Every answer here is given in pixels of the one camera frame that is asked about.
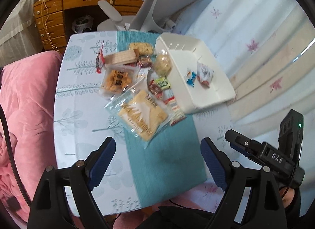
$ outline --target candy wrapper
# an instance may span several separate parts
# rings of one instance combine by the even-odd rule
[[[139,68],[152,67],[152,60],[150,55],[140,56],[137,62],[137,67]]]
[[[166,76],[171,70],[171,58],[165,50],[162,50],[162,53],[157,55],[153,67],[156,74],[160,77]]]
[[[160,77],[157,79],[154,79],[154,83],[161,88],[161,90],[167,90],[171,88],[171,84],[167,80],[166,77]]]
[[[185,76],[185,81],[188,85],[191,85],[192,87],[195,86],[195,79],[196,79],[196,74],[190,70],[189,68],[187,69],[187,74]]]
[[[174,116],[170,120],[170,126],[174,126],[175,124],[186,119],[186,115],[177,104],[175,97],[171,97],[165,100],[164,103],[168,105],[174,112]]]
[[[158,100],[162,100],[163,91],[157,84],[154,83],[154,80],[150,81],[148,89]]]
[[[199,61],[197,62],[197,79],[198,81],[206,85],[207,87],[210,87],[210,82],[213,77],[213,70],[210,69],[208,66],[205,64],[200,63]]]
[[[100,94],[113,99],[136,83],[138,73],[137,67],[107,65]]]
[[[105,106],[136,137],[148,142],[170,121],[173,112],[150,92],[141,88],[142,79]]]
[[[140,56],[154,54],[154,47],[147,42],[132,42],[129,44],[129,49],[131,50],[137,49],[139,51]]]

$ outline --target purple maple leaf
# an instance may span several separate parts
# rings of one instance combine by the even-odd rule
[[[271,92],[273,92],[273,90],[279,90],[279,89],[282,89],[280,83],[282,81],[282,77],[279,78],[278,80],[276,80],[272,85],[270,85],[269,87],[271,88]]]
[[[215,19],[217,19],[218,16],[221,15],[220,10],[216,10],[214,7],[213,7],[213,11],[211,13],[212,13],[212,16],[215,16]]]
[[[254,39],[252,39],[250,44],[247,44],[248,51],[251,52],[251,54],[258,49],[258,42],[256,42]]]

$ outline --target screw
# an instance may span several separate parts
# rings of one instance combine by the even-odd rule
[[[270,172],[270,168],[267,167],[267,166],[264,166],[264,167],[263,167],[263,170],[264,170],[264,172]]]
[[[232,166],[235,168],[239,168],[241,165],[239,164],[239,162],[232,162]]]
[[[82,167],[84,165],[84,161],[83,160],[79,160],[76,162],[76,166],[77,167]]]
[[[46,167],[45,170],[46,170],[47,172],[50,172],[50,171],[53,170],[53,168],[54,168],[53,166],[49,165],[49,166]]]

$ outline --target black cable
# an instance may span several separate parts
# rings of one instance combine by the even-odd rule
[[[16,168],[16,164],[15,164],[14,156],[13,156],[13,151],[12,151],[10,135],[9,135],[9,129],[7,127],[7,120],[5,118],[5,114],[4,114],[4,111],[3,111],[1,105],[0,105],[0,120],[1,120],[1,123],[2,123],[5,144],[7,146],[7,153],[9,155],[9,160],[10,160],[10,164],[11,164],[11,167],[12,167],[12,170],[13,170],[13,174],[14,174],[15,180],[16,180],[16,182],[18,184],[18,187],[19,187],[19,189],[20,189],[20,191],[22,193],[22,196],[24,197],[24,200],[26,201],[27,205],[29,207],[31,207],[32,201],[30,200],[30,197],[28,196],[28,194],[27,194],[27,192],[25,190],[25,187],[24,187],[24,185],[23,185],[23,183],[21,181],[21,178],[19,176],[18,169]]]
[[[115,221],[120,217],[120,215],[121,213],[117,217],[114,218],[114,220],[112,221],[112,226],[114,226]]]
[[[294,179],[295,172],[296,172],[296,169],[297,169],[297,164],[298,164],[298,163],[296,162],[296,164],[295,164],[295,166],[294,166],[293,173],[292,173],[291,181],[290,181],[290,183],[289,183],[287,189],[286,189],[285,192],[283,193],[281,199],[283,199],[283,197],[285,197],[285,195],[287,194],[287,192],[289,191],[289,188],[291,187],[291,185],[292,185],[292,183],[293,183],[293,179]]]
[[[172,203],[172,204],[174,204],[174,205],[176,205],[176,206],[178,206],[178,207],[181,207],[181,208],[186,209],[186,207],[184,207],[184,206],[182,206],[182,205],[179,205],[179,204],[177,204],[177,203],[174,203],[174,202],[172,202],[171,200],[169,200],[169,202]]]

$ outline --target white plastic tray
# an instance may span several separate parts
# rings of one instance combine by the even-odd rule
[[[235,98],[233,86],[203,41],[190,36],[163,33],[157,38],[155,50],[166,50],[171,57],[172,69],[167,79],[184,113],[197,113]],[[191,87],[184,79],[187,68],[197,72],[198,60],[214,70],[210,88],[202,86],[197,79],[195,86]]]

